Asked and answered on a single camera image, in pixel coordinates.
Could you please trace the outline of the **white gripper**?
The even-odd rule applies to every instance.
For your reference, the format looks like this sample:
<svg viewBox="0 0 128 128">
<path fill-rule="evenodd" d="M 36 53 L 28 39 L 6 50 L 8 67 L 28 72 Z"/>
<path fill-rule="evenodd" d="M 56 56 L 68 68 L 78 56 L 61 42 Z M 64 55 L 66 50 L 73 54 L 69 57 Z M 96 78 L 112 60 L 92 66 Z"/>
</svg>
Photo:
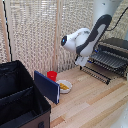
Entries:
<svg viewBox="0 0 128 128">
<path fill-rule="evenodd" d="M 87 61 L 88 61 L 88 57 L 77 56 L 75 59 L 75 64 L 84 67 Z"/>
</svg>

